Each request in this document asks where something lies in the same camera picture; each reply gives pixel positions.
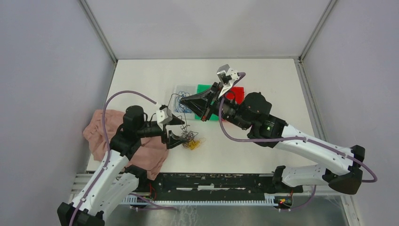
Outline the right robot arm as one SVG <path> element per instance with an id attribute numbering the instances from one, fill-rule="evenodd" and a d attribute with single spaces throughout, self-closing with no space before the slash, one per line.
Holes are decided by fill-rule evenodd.
<path id="1" fill-rule="evenodd" d="M 277 192 L 289 187 L 316 185 L 353 195 L 363 183 L 363 147 L 339 147 L 303 133 L 271 115 L 272 105 L 260 92 L 251 92 L 237 103 L 226 99 L 221 85 L 215 83 L 203 92 L 181 98 L 180 103 L 202 121 L 217 115 L 220 121 L 247 130 L 247 138 L 240 142 L 277 148 L 313 161 L 311 166 L 278 166 L 271 180 Z"/>

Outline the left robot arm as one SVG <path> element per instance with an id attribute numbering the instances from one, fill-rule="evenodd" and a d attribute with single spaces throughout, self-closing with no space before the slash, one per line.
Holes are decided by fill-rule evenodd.
<path id="1" fill-rule="evenodd" d="M 128 164 L 141 146 L 142 138 L 158 137 L 168 149 L 188 139 L 167 130 L 168 125 L 184 125 L 185 122 L 173 115 L 162 105 L 156 112 L 156 119 L 148 121 L 143 108 L 134 105 L 126 109 L 123 121 L 110 142 L 110 151 L 103 158 L 99 168 L 82 191 L 70 202 L 61 203 L 57 209 L 63 226 L 103 226 L 113 210 L 133 191 L 147 188 L 148 178 L 140 167 L 130 166 L 115 183 L 116 176 Z"/>

